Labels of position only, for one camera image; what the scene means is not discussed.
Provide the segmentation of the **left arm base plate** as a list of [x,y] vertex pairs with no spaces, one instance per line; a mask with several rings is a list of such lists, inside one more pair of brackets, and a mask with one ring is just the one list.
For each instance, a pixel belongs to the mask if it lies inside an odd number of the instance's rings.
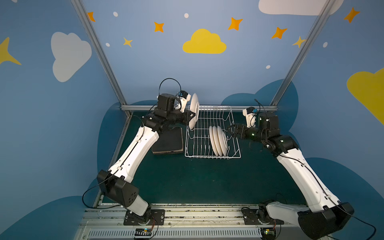
[[162,226],[165,220],[165,210],[148,209],[143,216],[132,211],[127,211],[124,218],[124,226]]

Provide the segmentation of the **floral square plate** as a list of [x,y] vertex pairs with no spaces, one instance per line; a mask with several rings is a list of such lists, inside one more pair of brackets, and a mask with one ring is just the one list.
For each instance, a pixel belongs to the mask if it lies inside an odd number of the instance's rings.
[[162,155],[162,154],[179,154],[183,153],[183,150],[152,150],[152,153],[155,155]]
[[152,151],[154,155],[173,155],[173,154],[182,154],[184,151],[162,151],[162,152],[154,152]]

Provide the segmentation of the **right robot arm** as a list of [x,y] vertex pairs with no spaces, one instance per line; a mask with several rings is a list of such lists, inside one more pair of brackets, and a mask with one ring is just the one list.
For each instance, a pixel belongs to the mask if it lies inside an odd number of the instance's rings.
[[354,214],[350,203],[342,203],[306,161],[299,145],[282,135],[278,116],[272,113],[245,113],[247,123],[227,128],[233,136],[260,142],[284,166],[302,192],[306,207],[266,201],[259,205],[257,216],[262,224],[274,220],[295,225],[312,240],[318,240],[344,228]]

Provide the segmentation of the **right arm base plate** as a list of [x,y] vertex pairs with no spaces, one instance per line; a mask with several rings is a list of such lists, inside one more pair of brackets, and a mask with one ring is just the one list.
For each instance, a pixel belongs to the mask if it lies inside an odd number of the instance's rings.
[[245,225],[283,225],[282,220],[272,219],[264,209],[241,208]]

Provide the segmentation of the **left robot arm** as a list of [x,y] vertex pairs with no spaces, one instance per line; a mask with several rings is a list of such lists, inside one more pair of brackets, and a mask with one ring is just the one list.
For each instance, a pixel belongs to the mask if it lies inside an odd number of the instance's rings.
[[177,96],[159,95],[157,107],[142,119],[142,125],[123,155],[108,171],[98,173],[102,194],[126,208],[138,224],[144,225],[152,218],[150,205],[139,196],[139,189],[131,184],[140,163],[170,125],[183,124],[194,128],[199,107],[197,94],[181,91]]

